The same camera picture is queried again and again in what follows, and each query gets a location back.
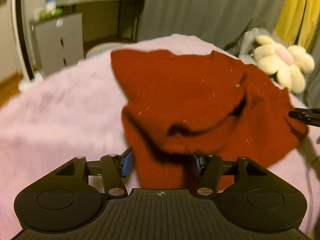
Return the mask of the white tower fan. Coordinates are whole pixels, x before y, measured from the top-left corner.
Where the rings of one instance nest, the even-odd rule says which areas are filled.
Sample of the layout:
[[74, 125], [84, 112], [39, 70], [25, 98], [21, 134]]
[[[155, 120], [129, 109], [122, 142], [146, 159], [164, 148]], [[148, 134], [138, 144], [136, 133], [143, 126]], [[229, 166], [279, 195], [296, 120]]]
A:
[[29, 59], [23, 30], [22, 0], [10, 1], [16, 51], [23, 74], [22, 80], [18, 83], [18, 90], [20, 92], [25, 92], [36, 84], [41, 83], [43, 81], [43, 76], [39, 72], [34, 72]]

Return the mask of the red knit cardigan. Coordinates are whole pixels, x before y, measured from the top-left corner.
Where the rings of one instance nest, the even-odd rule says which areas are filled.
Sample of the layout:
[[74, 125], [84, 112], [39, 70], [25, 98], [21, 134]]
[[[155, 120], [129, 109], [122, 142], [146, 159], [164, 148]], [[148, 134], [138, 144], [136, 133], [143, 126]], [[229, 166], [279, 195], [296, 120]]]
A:
[[143, 188], [196, 187], [195, 153], [226, 161], [245, 156], [269, 167], [308, 134], [289, 117], [287, 89], [218, 51], [122, 49], [112, 51], [111, 65], [128, 100], [121, 119]]

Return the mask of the yellow curtain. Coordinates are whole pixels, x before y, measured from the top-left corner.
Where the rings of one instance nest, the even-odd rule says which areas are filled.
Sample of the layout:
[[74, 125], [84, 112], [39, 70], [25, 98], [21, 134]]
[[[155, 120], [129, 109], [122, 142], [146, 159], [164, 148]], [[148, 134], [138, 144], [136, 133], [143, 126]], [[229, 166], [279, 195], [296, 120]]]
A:
[[273, 31], [283, 42], [307, 49], [319, 20], [319, 0], [285, 0]]

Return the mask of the blue white box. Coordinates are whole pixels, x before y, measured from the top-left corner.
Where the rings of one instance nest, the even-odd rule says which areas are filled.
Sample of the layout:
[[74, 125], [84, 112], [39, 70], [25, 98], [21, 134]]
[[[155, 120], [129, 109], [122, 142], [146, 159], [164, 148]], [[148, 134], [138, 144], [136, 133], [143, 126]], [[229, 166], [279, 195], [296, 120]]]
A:
[[54, 12], [56, 10], [56, 0], [46, 0], [46, 12]]

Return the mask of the grey drawer cabinet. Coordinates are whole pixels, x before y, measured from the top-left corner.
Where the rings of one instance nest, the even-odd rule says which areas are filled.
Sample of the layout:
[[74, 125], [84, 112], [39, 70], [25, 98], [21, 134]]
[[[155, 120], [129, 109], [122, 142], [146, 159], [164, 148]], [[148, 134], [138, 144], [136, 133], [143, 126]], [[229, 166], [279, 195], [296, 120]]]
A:
[[59, 72], [84, 58], [82, 13], [34, 22], [31, 28], [35, 57], [44, 76]]

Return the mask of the white round stool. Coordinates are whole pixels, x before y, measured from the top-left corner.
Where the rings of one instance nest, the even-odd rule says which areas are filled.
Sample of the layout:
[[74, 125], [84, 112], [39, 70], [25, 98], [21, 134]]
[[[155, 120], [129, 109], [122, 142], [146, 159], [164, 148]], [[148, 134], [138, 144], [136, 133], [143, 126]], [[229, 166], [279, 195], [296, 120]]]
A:
[[101, 53], [104, 53], [107, 50], [112, 50], [121, 46], [127, 45], [127, 43], [124, 42], [106, 42], [101, 43], [99, 45], [94, 46], [91, 48], [85, 55], [85, 58], [90, 58], [96, 55], [99, 55]]

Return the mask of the grey vanity dressing table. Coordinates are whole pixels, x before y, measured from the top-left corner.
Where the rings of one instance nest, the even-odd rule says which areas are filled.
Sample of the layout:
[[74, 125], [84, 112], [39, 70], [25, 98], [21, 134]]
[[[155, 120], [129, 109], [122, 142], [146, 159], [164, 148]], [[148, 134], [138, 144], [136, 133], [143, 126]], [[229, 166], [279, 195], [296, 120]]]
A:
[[123, 38], [135, 41], [144, 0], [56, 0], [66, 12], [82, 13], [83, 41]]

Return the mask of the grey shell-shaped chair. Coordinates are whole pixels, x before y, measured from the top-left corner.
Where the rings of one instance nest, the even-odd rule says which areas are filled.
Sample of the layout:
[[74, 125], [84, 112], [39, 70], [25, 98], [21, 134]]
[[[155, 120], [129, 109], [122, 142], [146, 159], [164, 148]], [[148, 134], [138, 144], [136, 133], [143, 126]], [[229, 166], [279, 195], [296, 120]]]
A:
[[[270, 79], [279, 87], [285, 88], [281, 86], [279, 83], [277, 83], [275, 76], [269, 76], [266, 73], [264, 73], [262, 70], [260, 70], [257, 67], [257, 63], [253, 59], [253, 51], [258, 46], [258, 44], [255, 42], [255, 38], [259, 35], [267, 35], [271, 37], [273, 40], [275, 40], [276, 42], [284, 45], [285, 47], [292, 46], [292, 45], [286, 44], [277, 35], [270, 33], [266, 29], [253, 28], [252, 30], [249, 30], [243, 33], [242, 37], [239, 38], [236, 45], [229, 47], [228, 50], [231, 53], [233, 53], [235, 56], [237, 56], [243, 63], [255, 66], [258, 69], [258, 72], [260, 75], [263, 75], [265, 78]], [[306, 52], [309, 53], [315, 61], [315, 68], [313, 72], [305, 75], [306, 88], [303, 90], [303, 92], [299, 94], [293, 94], [287, 88], [286, 89], [291, 94], [299, 98], [299, 100], [302, 101], [308, 107], [319, 108], [319, 84], [316, 83], [319, 81], [319, 60], [317, 60], [315, 58], [315, 55], [311, 54], [307, 50]]]

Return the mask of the grey curtain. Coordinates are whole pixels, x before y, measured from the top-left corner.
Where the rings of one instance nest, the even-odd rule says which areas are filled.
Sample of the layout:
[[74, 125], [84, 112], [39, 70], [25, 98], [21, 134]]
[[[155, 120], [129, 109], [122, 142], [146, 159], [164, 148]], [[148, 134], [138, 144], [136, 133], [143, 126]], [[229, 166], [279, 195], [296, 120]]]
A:
[[273, 31], [285, 0], [145, 0], [137, 38], [193, 35], [222, 49], [253, 28]]

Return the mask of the pink plush bed blanket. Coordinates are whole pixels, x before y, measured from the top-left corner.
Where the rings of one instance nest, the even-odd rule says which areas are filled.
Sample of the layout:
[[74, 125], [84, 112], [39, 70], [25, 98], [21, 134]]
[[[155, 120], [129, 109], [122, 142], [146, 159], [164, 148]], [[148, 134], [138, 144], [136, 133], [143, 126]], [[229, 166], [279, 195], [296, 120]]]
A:
[[[195, 36], [171, 35], [122, 48], [165, 49], [175, 55], [233, 55]], [[84, 155], [99, 160], [122, 153], [127, 144], [120, 120], [125, 96], [111, 69], [111, 50], [46, 78], [1, 108], [1, 239], [21, 231], [14, 212], [17, 194], [34, 181]], [[270, 170], [299, 189], [308, 202], [300, 230], [319, 230], [319, 127]]]

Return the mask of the cream flower plush pillow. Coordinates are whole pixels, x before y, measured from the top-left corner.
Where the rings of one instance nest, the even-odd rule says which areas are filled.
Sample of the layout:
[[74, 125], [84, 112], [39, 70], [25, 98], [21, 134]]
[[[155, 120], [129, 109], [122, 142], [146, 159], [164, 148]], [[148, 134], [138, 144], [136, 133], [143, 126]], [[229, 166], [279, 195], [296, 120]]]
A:
[[306, 88], [305, 75], [313, 72], [315, 61], [299, 45], [285, 47], [267, 35], [255, 38], [258, 44], [253, 51], [257, 67], [269, 76], [275, 76], [277, 83], [293, 94]]

